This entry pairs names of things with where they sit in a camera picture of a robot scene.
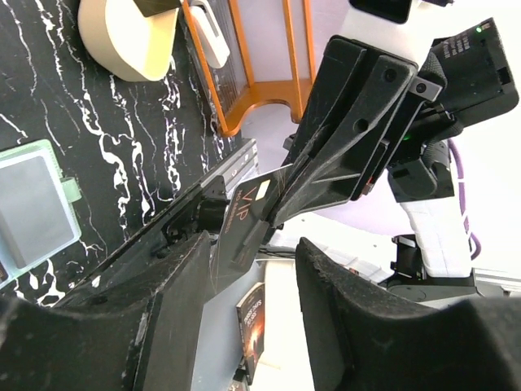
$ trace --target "screw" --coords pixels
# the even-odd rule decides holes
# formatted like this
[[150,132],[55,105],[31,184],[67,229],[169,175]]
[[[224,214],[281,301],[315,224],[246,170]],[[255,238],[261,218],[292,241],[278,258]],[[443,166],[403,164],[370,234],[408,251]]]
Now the screw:
[[394,69],[388,69],[383,74],[383,78],[385,79],[385,81],[388,81],[389,83],[392,83],[393,81],[395,81],[396,76],[397,76],[397,73]]
[[425,91],[427,91],[427,86],[425,86],[425,84],[419,83],[416,86],[416,92],[418,92],[419,94],[423,94]]

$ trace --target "black plastic part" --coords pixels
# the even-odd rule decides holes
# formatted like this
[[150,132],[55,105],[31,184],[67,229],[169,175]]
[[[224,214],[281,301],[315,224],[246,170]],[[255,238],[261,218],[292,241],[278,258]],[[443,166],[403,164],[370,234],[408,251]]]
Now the black plastic part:
[[464,127],[509,112],[519,101],[493,19],[432,48],[449,84],[439,102]]
[[411,0],[349,0],[356,9],[394,23],[409,19]]
[[296,276],[317,391],[521,390],[521,301],[437,311],[334,263],[308,240]]
[[134,2],[146,18],[166,11],[175,10],[182,6],[180,0],[134,0]]
[[423,270],[422,251],[414,235],[397,236],[395,274],[381,283],[389,292],[407,300],[423,302],[477,293],[474,275],[466,278],[433,278]]
[[394,157],[401,140],[407,134],[414,118],[426,102],[420,95],[407,93],[398,112],[389,125],[384,138],[377,146],[373,159],[368,164],[366,171],[362,174],[361,180],[355,189],[352,200],[358,200],[364,194],[366,185],[376,183],[385,168]]
[[284,162],[293,168],[269,215],[272,226],[352,199],[366,171],[376,167],[371,163],[383,159],[387,128],[416,72],[413,64],[375,48],[344,37],[330,40]]
[[203,233],[75,306],[0,298],[0,389],[190,391],[209,257]]
[[[94,274],[78,284],[57,306],[82,302],[104,289],[124,283],[168,257],[179,244],[197,234],[199,228],[196,218],[199,206],[204,201],[210,200],[209,197],[216,197],[212,200],[223,200],[221,194],[223,186],[222,177],[217,176],[205,188],[197,186],[188,191],[138,237],[130,240],[127,246],[100,266]],[[215,226],[218,223],[216,220],[222,218],[224,218],[223,214],[216,215],[211,222],[203,221],[208,226]],[[226,268],[219,271],[224,275],[229,274]]]
[[394,162],[387,171],[392,194],[398,203],[454,196],[446,142],[429,144],[420,157]]
[[272,227],[272,226],[270,226],[270,227],[268,228],[268,230],[266,231],[266,235],[264,235],[264,239],[262,240],[262,245],[263,245],[263,246],[266,246],[266,245],[270,242],[271,238],[274,237],[275,232],[276,232],[278,229],[279,229],[279,228],[274,228],[274,227]]
[[440,7],[446,7],[449,4],[453,4],[454,0],[424,0],[425,2],[429,2],[430,4],[434,4]]
[[407,139],[396,150],[392,162],[418,156],[426,143],[456,137],[463,130],[463,124],[453,114],[445,111],[437,112],[434,109],[425,110],[414,120],[407,133]]
[[208,231],[218,234],[225,219],[225,211],[230,202],[228,200],[202,200],[197,210],[198,231]]

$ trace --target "white veining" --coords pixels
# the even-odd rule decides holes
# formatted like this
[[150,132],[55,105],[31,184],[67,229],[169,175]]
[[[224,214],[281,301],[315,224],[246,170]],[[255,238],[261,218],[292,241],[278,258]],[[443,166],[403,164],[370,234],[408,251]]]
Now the white veining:
[[[154,151],[152,152],[152,157],[151,157],[151,161],[152,161],[152,163],[154,163],[155,154],[157,153],[157,145],[155,145],[154,138],[151,136],[148,129],[141,121],[141,117],[138,114],[138,102],[139,102],[138,87],[136,86],[136,95],[134,95],[131,90],[129,92],[130,92],[130,96],[132,96],[132,99],[134,100],[134,117],[136,118],[136,121],[139,123],[139,125],[141,126],[141,128],[143,129],[145,134],[147,135],[148,139],[150,140],[150,143],[152,144],[152,147],[154,148]],[[153,165],[153,167],[154,167],[154,175],[156,175],[157,172],[155,170],[155,165]]]
[[29,285],[31,285],[31,288],[36,291],[38,289],[38,286],[40,285],[38,283],[38,279],[37,279],[36,275],[34,275],[33,273],[29,272],[28,274],[29,274]]
[[147,177],[145,176],[145,172],[143,169],[143,148],[142,144],[136,139],[136,134],[134,132],[134,124],[132,123],[132,118],[130,117],[129,110],[127,108],[127,100],[121,96],[120,93],[116,90],[116,82],[114,80],[114,76],[110,76],[110,85],[111,85],[111,93],[112,100],[116,104],[118,108],[123,111],[124,120],[129,128],[129,134],[121,134],[122,138],[127,138],[130,140],[132,145],[132,167],[134,169],[134,176],[138,180],[139,190],[141,192],[141,209],[142,209],[142,224],[145,225],[147,221],[145,217],[150,211],[150,217],[155,215],[155,205],[152,200],[151,194],[148,191],[148,183]]
[[20,129],[18,126],[16,126],[12,121],[10,121],[9,119],[7,119],[6,116],[4,116],[3,114],[0,113],[0,119],[2,119],[2,121],[4,121],[6,124],[8,124],[11,128],[13,128],[14,130],[16,130],[16,132],[20,135],[20,138],[18,138],[18,140],[16,140],[16,142],[18,144],[22,143],[22,140],[25,139],[25,138],[28,138],[27,136],[27,133],[25,133],[25,131],[23,131],[22,129]]
[[12,77],[9,77],[9,75],[3,71],[0,71],[2,72],[2,76],[3,76],[3,82],[6,83],[6,85],[9,87],[9,89],[13,92],[16,92],[16,88],[13,87],[11,85],[11,83],[9,82],[10,79],[12,79]]
[[[43,281],[45,283],[46,281],[46,277],[47,275],[50,275],[51,278],[52,278],[52,282],[50,283],[50,287],[49,287],[49,291],[41,296],[41,297],[38,297],[37,299],[37,303],[39,305],[43,305],[45,307],[52,307],[54,306],[58,301],[60,301],[61,299],[63,299],[63,297],[65,296],[65,292],[61,292],[58,290],[58,288],[56,287],[56,275],[55,275],[55,266],[53,265],[52,263],[52,260],[51,259],[48,259],[47,260],[47,272],[45,273],[45,275],[43,276]],[[49,297],[49,296],[55,296],[55,297],[58,297],[58,300],[54,303],[48,303],[48,304],[44,304],[43,301]]]
[[[98,145],[102,158],[108,164],[114,166],[115,172],[112,179],[112,185],[114,189],[120,193],[120,197],[117,201],[117,207],[120,210],[119,224],[121,230],[123,231],[123,236],[125,240],[127,240],[129,238],[129,234],[127,233],[128,223],[125,213],[126,205],[130,201],[130,191],[128,185],[129,178],[128,174],[126,173],[125,164],[123,163],[123,160],[115,153],[109,151],[110,146],[118,146],[120,144],[120,140],[106,133],[99,124],[99,115],[90,96],[90,92],[88,91],[86,86],[85,64],[83,64],[83,61],[81,61],[81,59],[76,54],[76,49],[71,46],[70,41],[64,39],[63,37],[62,8],[64,8],[67,11],[69,17],[72,13],[70,9],[62,1],[58,0],[56,5],[60,10],[58,20],[59,27],[56,29],[55,23],[53,23],[51,20],[52,14],[45,10],[41,0],[35,0],[35,2],[37,4],[38,10],[40,11],[42,22],[46,26],[46,37],[50,42],[51,46],[53,47],[53,52],[55,55],[55,71],[59,77],[63,91],[69,97],[70,101],[73,102],[76,105],[77,109],[80,111],[81,120],[83,122],[84,127],[87,129],[87,131],[89,131],[89,133],[98,138]],[[71,79],[71,82],[77,82],[79,78],[80,85],[78,87],[81,89],[80,94],[74,94],[73,92],[71,92],[72,86],[69,85],[70,82],[67,83],[63,78],[62,66],[57,53],[58,47],[62,46],[63,44],[67,47],[68,53],[70,54],[72,60],[79,66],[79,75]]]
[[87,205],[87,209],[89,210],[89,218],[88,218],[89,226],[90,226],[90,228],[92,228],[92,231],[94,231],[95,234],[98,236],[99,241],[103,244],[103,247],[101,247],[99,244],[96,244],[96,243],[87,245],[85,242],[80,240],[81,245],[85,249],[85,255],[88,256],[89,252],[92,250],[96,254],[96,258],[98,258],[98,251],[103,252],[104,255],[107,256],[107,251],[108,251],[107,243],[105,242],[105,240],[103,239],[103,237],[101,236],[99,231],[96,229],[96,227],[92,223],[92,209],[90,208],[89,201],[86,199],[85,194],[83,194],[83,191],[81,192],[81,197],[83,198],[85,204]]
[[85,270],[85,267],[83,265],[80,264],[80,262],[76,262],[76,261],[68,261],[66,263],[67,266],[69,265],[77,265],[79,268],[80,268],[80,272],[83,272],[83,270]]
[[215,152],[219,155],[219,160],[223,160],[223,152],[225,150],[225,142],[223,138],[217,133],[217,127],[219,126],[219,121],[217,120],[217,110],[215,108],[215,103],[210,101],[210,108],[212,108],[212,125],[210,126],[212,130],[213,137],[213,147]]
[[59,96],[56,96],[56,99],[59,101],[60,108],[65,110],[65,112],[67,113],[67,116],[69,117],[71,122],[74,124],[74,129],[76,129],[76,133],[78,133],[78,135],[79,135],[81,133],[80,126],[78,125],[76,120],[72,117],[71,112],[68,110],[67,106],[65,106],[65,103],[63,103],[62,99]]
[[46,106],[45,102],[42,99],[40,99],[40,102],[42,102],[43,109],[45,110],[44,122],[46,124],[47,133],[50,135],[50,138],[52,138],[52,141],[55,142],[56,147],[58,147],[59,151],[62,152],[62,155],[65,156],[65,151],[63,150],[61,144],[56,139],[56,136],[53,133],[53,131],[50,129],[50,126],[49,126],[49,111],[47,110],[47,106]]
[[20,282],[18,281],[18,279],[15,279],[15,283],[16,283],[16,285],[13,288],[13,290],[15,291],[16,297],[18,297],[19,299],[22,299],[22,300],[27,300],[25,298],[24,293],[20,291]]
[[201,153],[201,164],[203,165],[203,173],[207,173],[210,170],[210,163],[208,161],[208,153],[206,151],[206,116],[204,115],[202,111],[202,107],[199,104],[201,97],[199,93],[199,88],[194,84],[194,81],[192,80],[192,75],[188,75],[188,82],[190,83],[190,88],[195,92],[197,96],[197,104],[199,106],[199,109],[201,110],[201,117],[203,118],[203,132],[201,133],[201,139],[203,140],[203,153]]
[[93,288],[97,288],[99,286],[99,280],[100,279],[101,279],[101,275],[99,275],[98,277],[96,277],[95,279],[92,280]]
[[134,342],[134,346],[138,346],[143,337],[145,336],[145,331],[147,330],[148,323],[148,313],[145,312],[141,315],[141,320],[139,321],[138,333],[136,334],[136,341]]
[[[186,135],[186,128],[183,126],[182,130],[181,130],[181,151],[183,151],[185,149],[185,135]],[[186,163],[184,154],[181,154],[181,158],[182,158],[183,163]]]
[[34,91],[36,89],[36,86],[38,85],[38,78],[36,74],[36,69],[33,64],[33,54],[31,53],[31,50],[29,49],[29,46],[27,45],[27,42],[24,38],[24,31],[22,30],[21,22],[16,17],[15,10],[9,5],[7,0],[2,0],[4,6],[6,6],[9,9],[9,13],[11,14],[11,17],[13,18],[13,21],[16,24],[16,28],[18,29],[18,35],[20,37],[20,42],[22,42],[22,45],[25,48],[25,51],[27,51],[27,62],[29,64],[29,67],[31,67],[31,70],[33,71],[33,86],[31,87],[31,96],[34,95]]
[[162,201],[162,202],[171,202],[173,201],[173,197],[169,197],[169,198],[163,198],[160,194],[160,189],[157,187],[152,193],[152,195],[156,196],[157,199],[159,201]]
[[[173,60],[173,57],[171,57],[170,71],[175,72],[175,70],[175,61]],[[179,89],[173,81],[173,78],[170,77],[170,73],[171,72],[169,72],[162,81],[167,90],[167,94],[163,99],[161,99],[161,107],[163,108],[164,123],[166,126],[166,131],[164,133],[165,146],[163,158],[164,168],[166,169],[169,181],[172,184],[173,194],[175,195],[179,190],[181,190],[181,175],[179,174],[179,171],[177,171],[176,164],[182,151],[178,148],[177,122],[175,117],[173,117],[173,114],[170,112],[173,108],[181,107],[181,100],[179,99]]]

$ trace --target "white wall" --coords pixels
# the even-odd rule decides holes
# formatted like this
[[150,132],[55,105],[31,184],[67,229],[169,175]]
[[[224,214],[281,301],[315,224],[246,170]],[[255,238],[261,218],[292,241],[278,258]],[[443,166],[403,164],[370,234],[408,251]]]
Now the white wall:
[[[317,64],[331,35],[339,31],[347,0],[312,0],[314,47]],[[493,16],[500,29],[504,47],[521,89],[521,3],[515,0],[457,0],[458,12],[454,20],[441,20],[459,30],[478,24]],[[261,24],[262,18],[250,17],[245,24]],[[256,46],[255,66],[263,75],[280,75],[279,58],[284,56],[285,37],[271,38]],[[243,127],[246,137],[257,138],[260,168],[276,168],[285,151],[282,141],[294,133],[296,125],[289,120],[289,109],[271,106],[251,114]],[[521,277],[521,181],[518,174],[518,156],[521,158],[521,107],[495,120],[467,129],[456,140],[463,157],[467,179],[467,208],[471,226],[481,239],[483,252],[478,260],[480,267],[511,270]],[[407,217],[394,202],[385,178],[364,199],[341,207],[321,211],[320,214],[379,234],[395,235],[410,231]]]

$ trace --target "white object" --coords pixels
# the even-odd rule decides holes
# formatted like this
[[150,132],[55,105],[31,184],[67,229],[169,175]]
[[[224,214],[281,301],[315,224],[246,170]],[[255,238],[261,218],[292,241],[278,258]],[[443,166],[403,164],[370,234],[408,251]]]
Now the white object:
[[92,57],[125,81],[158,81],[170,68],[177,9],[145,18],[134,0],[81,0],[78,27]]
[[358,230],[315,213],[303,213],[285,222],[269,246],[295,249],[302,237],[365,279],[381,283],[394,274],[391,262],[396,260],[396,245],[391,236]]
[[293,260],[268,262],[265,291],[265,351],[260,356],[250,390],[313,391]]
[[439,200],[404,202],[423,265],[431,277],[471,275],[471,249],[457,196]]
[[190,12],[208,65],[212,68],[224,67],[230,56],[230,48],[208,1],[194,0],[191,2]]

